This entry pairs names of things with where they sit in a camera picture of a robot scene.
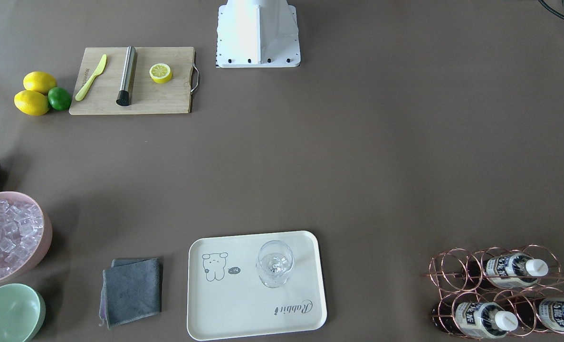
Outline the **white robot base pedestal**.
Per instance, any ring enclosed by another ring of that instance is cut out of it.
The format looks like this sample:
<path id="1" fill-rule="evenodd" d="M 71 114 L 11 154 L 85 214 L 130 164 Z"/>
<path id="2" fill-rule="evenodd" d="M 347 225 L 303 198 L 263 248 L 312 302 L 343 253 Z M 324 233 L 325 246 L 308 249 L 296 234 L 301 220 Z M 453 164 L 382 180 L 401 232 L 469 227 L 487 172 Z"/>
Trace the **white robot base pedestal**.
<path id="1" fill-rule="evenodd" d="M 286 0 L 228 0 L 218 8 L 218 68 L 285 68 L 301 64 L 295 6 Z"/>

